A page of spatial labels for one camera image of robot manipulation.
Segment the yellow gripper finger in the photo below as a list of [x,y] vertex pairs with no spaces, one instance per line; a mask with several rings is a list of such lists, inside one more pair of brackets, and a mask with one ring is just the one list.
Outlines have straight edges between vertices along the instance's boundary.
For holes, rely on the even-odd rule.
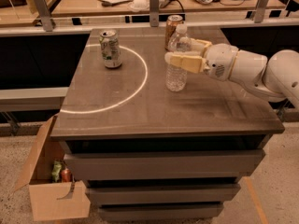
[[195,74],[202,73],[208,69],[206,59],[193,51],[167,52],[164,55],[164,59],[167,64]]
[[212,43],[208,40],[191,39],[192,51],[197,51],[200,56],[204,56],[207,49],[212,46]]

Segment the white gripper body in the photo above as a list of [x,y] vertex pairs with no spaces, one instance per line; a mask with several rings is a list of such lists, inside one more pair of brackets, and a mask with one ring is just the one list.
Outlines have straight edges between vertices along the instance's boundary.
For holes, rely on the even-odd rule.
[[225,81],[233,67],[238,48],[228,44],[216,44],[209,47],[205,53],[206,67],[204,72],[211,78]]

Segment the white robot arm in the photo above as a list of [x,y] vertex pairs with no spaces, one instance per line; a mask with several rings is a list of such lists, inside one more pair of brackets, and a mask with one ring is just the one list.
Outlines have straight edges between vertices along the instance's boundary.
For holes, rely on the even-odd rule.
[[206,73],[219,81],[229,80],[268,102],[288,99],[299,107],[299,53],[284,49],[270,59],[228,44],[212,45],[191,39],[190,51],[164,55],[167,64],[191,73]]

